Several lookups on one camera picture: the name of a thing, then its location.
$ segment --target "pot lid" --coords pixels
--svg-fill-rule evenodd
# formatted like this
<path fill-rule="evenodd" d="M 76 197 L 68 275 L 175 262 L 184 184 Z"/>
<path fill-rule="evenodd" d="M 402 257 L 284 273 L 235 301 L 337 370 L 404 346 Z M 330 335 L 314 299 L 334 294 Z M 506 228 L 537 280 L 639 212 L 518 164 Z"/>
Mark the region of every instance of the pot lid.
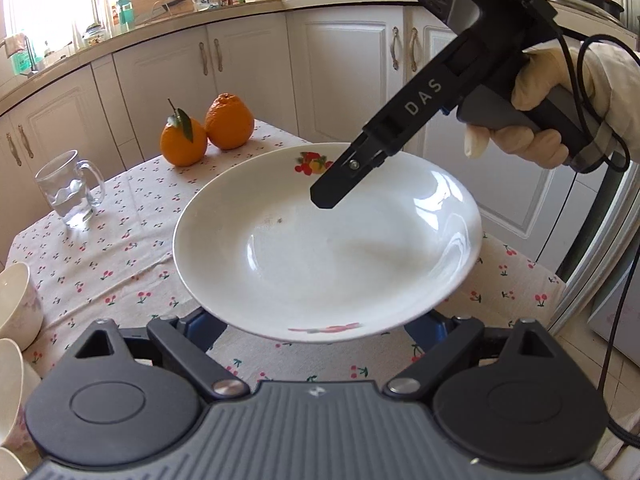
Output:
<path fill-rule="evenodd" d="M 613 22 L 619 27 L 623 27 L 622 22 L 614 18 L 606 10 L 601 9 L 600 7 L 595 6 L 593 4 L 590 4 L 589 2 L 585 2 L 584 0 L 547 0 L 547 1 L 556 3 L 564 7 L 569 7 L 571 9 L 581 10 L 582 12 L 586 12 L 587 14 L 591 14 L 592 16 L 596 16 L 603 20 L 607 20 L 608 22 Z"/>

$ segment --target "white logo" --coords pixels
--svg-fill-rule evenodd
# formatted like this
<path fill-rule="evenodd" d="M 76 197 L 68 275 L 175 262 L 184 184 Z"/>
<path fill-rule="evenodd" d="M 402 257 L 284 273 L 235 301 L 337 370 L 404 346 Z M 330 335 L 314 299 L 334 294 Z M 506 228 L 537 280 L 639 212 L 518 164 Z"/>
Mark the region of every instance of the white logo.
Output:
<path fill-rule="evenodd" d="M 322 386 L 316 386 L 315 388 L 311 388 L 309 390 L 309 395 L 313 395 L 316 399 L 323 396 L 325 393 L 326 390 Z"/>
<path fill-rule="evenodd" d="M 438 83 L 435 79 L 431 79 L 429 81 L 429 88 L 433 90 L 434 94 L 437 94 L 440 90 L 442 90 L 442 85 Z M 431 97 L 430 94 L 427 94 L 422 91 L 418 92 L 418 97 L 420 98 L 420 101 L 422 102 L 423 105 L 426 104 L 426 102 L 429 101 L 430 99 L 433 99 L 433 97 Z M 406 108 L 406 110 L 411 115 L 416 115 L 420 111 L 420 106 L 414 103 L 413 101 L 409 101 L 407 104 L 405 104 L 404 108 Z"/>

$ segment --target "ribbed gray surface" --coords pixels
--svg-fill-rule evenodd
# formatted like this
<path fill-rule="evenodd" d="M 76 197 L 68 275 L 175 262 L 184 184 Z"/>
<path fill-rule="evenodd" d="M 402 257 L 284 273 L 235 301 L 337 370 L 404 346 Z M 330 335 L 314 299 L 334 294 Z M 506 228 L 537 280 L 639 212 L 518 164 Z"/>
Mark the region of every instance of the ribbed gray surface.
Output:
<path fill-rule="evenodd" d="M 325 393 L 315 396 L 320 387 Z M 418 404 L 380 396 L 373 383 L 263 383 L 219 403 L 199 430 L 154 463 L 79 472 L 45 463 L 32 480 L 595 480 L 587 464 L 533 476 L 497 470 L 449 445 Z"/>

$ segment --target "glass mug handle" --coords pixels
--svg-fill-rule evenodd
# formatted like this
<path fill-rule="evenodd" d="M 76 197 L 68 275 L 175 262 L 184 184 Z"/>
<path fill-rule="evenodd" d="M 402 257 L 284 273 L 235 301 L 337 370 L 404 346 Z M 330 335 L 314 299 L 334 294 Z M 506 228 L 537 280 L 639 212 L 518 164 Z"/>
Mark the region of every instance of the glass mug handle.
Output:
<path fill-rule="evenodd" d="M 99 206 L 102 201 L 104 200 L 104 195 L 105 195 L 105 190 L 104 190 L 104 179 L 102 178 L 102 174 L 100 173 L 100 170 L 98 170 L 98 168 L 95 167 L 95 165 L 92 162 L 89 162 L 88 160 L 80 160 L 78 162 L 78 170 L 89 170 L 94 174 L 95 179 L 98 181 L 98 185 L 100 186 L 100 198 L 94 198 L 94 196 L 91 194 L 91 192 L 87 189 L 87 198 L 89 199 L 89 204 L 91 204 L 92 207 L 96 207 Z"/>

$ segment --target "table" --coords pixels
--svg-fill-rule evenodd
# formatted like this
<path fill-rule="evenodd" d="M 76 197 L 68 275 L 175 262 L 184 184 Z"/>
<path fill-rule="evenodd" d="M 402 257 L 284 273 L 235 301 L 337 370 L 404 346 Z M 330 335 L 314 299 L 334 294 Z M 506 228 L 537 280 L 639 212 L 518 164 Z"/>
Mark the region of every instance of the table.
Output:
<path fill-rule="evenodd" d="M 29 264 L 45 313 L 38 338 L 24 353 L 36 371 L 46 375 L 99 317 L 126 328 L 196 309 L 172 257 L 180 212 L 228 168 L 301 144 L 305 141 L 256 121 L 252 138 L 237 150 L 209 146 L 205 158 L 189 168 L 174 168 L 158 157 L 112 178 L 103 204 L 83 229 L 66 228 L 52 212 L 18 234 L 8 261 Z M 438 310 L 476 316 L 492 326 L 508 326 L 520 317 L 547 323 L 563 291 L 564 283 L 548 270 L 485 235 L 474 270 Z M 229 327 L 209 354 L 251 386 L 273 379 L 383 384 L 419 359 L 422 349 L 402 328 L 352 342 L 304 345 Z"/>

